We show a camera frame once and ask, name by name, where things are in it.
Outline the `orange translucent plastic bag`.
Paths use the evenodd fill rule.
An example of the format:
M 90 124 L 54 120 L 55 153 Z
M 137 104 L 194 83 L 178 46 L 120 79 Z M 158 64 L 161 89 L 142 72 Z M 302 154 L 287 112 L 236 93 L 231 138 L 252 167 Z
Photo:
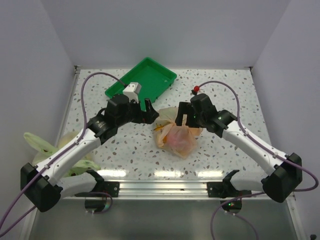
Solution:
M 196 138 L 203 129 L 187 126 L 186 116 L 182 118 L 182 125 L 178 126 L 175 123 L 177 107 L 162 108 L 158 113 L 159 117 L 155 120 L 153 129 L 156 146 L 186 159 L 197 148 Z

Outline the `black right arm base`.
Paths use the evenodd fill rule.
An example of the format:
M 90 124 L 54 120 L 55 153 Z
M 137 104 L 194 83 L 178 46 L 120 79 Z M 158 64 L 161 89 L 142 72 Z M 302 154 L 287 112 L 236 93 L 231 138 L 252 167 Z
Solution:
M 232 177 L 238 173 L 239 170 L 233 170 L 228 173 L 222 181 L 210 181 L 206 183 L 207 195 L 209 198 L 231 198 L 231 197 L 239 197 L 243 195 L 252 194 L 251 190 L 237 190 L 231 184 Z

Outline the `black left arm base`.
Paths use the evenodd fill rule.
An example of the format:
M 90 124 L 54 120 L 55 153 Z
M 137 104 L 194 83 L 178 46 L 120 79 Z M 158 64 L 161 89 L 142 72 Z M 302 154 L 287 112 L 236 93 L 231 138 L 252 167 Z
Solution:
M 105 180 L 93 169 L 87 170 L 86 173 L 90 174 L 95 180 L 94 188 L 90 191 L 91 193 L 107 193 L 113 198 L 119 196 L 120 183 L 118 181 Z

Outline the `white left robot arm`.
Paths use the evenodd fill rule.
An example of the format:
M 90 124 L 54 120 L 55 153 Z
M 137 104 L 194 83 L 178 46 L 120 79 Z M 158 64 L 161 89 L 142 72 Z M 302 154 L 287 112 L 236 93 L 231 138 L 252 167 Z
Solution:
M 85 192 L 95 197 L 101 195 L 104 190 L 103 178 L 93 170 L 67 178 L 64 175 L 82 157 L 115 136 L 123 125 L 152 124 L 159 113 L 150 99 L 146 98 L 144 102 L 145 110 L 142 110 L 140 103 L 126 95 L 113 96 L 71 142 L 38 166 L 27 163 L 21 168 L 21 192 L 42 213 L 54 207 L 63 197 Z

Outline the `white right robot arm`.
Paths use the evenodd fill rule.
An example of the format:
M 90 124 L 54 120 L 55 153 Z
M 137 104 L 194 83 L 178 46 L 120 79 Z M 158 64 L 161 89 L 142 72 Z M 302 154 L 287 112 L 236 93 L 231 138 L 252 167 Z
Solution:
M 190 102 L 180 102 L 175 123 L 191 128 L 203 128 L 208 132 L 232 143 L 252 158 L 266 174 L 261 180 L 248 177 L 235 178 L 239 170 L 232 170 L 221 182 L 208 182 L 208 196 L 214 198 L 238 197 L 253 191 L 264 192 L 278 203 L 284 200 L 302 182 L 300 167 L 302 159 L 295 153 L 291 155 L 262 142 L 264 149 L 254 144 L 249 137 L 253 133 L 239 127 L 238 118 L 228 110 L 218 111 L 208 95 L 201 93 Z

